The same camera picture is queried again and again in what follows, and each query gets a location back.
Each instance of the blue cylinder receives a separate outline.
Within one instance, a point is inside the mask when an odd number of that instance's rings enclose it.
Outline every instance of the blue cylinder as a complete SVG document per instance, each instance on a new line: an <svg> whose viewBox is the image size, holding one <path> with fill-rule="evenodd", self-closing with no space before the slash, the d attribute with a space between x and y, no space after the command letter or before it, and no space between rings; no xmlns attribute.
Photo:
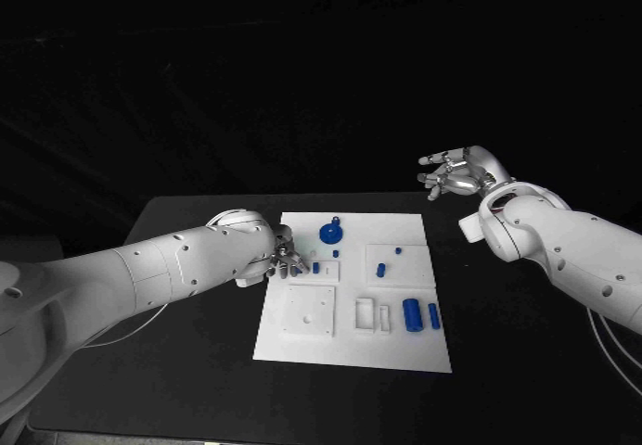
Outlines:
<svg viewBox="0 0 642 445"><path fill-rule="evenodd" d="M326 224L319 230L319 238L325 244L338 244L344 238L344 231L341 229L339 216L332 219L332 222Z"/></svg>
<svg viewBox="0 0 642 445"><path fill-rule="evenodd" d="M416 299L404 299L404 317L407 331L423 331L424 324L422 323L422 311L419 310L419 301Z"/></svg>
<svg viewBox="0 0 642 445"><path fill-rule="evenodd" d="M439 324L437 305L435 303L429 305L429 311L432 313L432 328L439 329L442 325Z"/></svg>

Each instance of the screw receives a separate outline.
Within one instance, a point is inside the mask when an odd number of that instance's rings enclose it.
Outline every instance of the screw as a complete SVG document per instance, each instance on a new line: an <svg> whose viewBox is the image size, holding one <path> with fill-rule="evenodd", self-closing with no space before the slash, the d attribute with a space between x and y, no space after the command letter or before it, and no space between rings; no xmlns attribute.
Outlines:
<svg viewBox="0 0 642 445"><path fill-rule="evenodd" d="M23 296L23 291L21 289L16 289L16 287L8 287L5 289L5 293L15 299L19 299Z"/></svg>

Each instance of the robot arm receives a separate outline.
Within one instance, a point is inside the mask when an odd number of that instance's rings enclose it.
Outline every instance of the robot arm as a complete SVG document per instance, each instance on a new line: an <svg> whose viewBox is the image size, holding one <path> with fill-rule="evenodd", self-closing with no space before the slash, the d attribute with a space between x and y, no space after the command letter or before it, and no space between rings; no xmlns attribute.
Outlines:
<svg viewBox="0 0 642 445"><path fill-rule="evenodd" d="M233 279L251 286L295 266L309 272L289 227L273 231L244 210L77 258L0 262L0 424L106 328Z"/></svg>
<svg viewBox="0 0 642 445"><path fill-rule="evenodd" d="M478 213L461 221L468 241L485 239L505 261L537 262L566 294L642 334L642 236L572 211L547 189L517 182L479 146L419 162L442 163L433 174L417 177L432 188L430 200L448 191L484 197Z"/></svg>

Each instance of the tabletop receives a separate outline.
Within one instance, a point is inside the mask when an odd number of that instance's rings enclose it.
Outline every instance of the tabletop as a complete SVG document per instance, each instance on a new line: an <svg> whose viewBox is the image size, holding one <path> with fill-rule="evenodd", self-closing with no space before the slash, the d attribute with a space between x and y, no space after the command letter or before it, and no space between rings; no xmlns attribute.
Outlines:
<svg viewBox="0 0 642 445"><path fill-rule="evenodd" d="M120 343L75 353L34 402L31 426L263 444L638 443L642 403L586 310L540 265L505 263L485 241L468 243L458 222L478 205L478 197L429 202L426 192L156 198L127 243L230 209L260 211L272 224L286 211L420 213L453 374L254 361L266 282L230 282L173 303Z"/></svg>

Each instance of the dark backdrop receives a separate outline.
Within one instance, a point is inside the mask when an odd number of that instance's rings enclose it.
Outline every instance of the dark backdrop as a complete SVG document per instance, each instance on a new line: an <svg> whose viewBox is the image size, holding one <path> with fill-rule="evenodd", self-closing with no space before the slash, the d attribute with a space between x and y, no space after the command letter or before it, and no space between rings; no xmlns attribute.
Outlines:
<svg viewBox="0 0 642 445"><path fill-rule="evenodd" d="M5 233L75 255L155 196L417 190L417 158L474 144L642 229L632 11L233 3L3 28Z"/></svg>

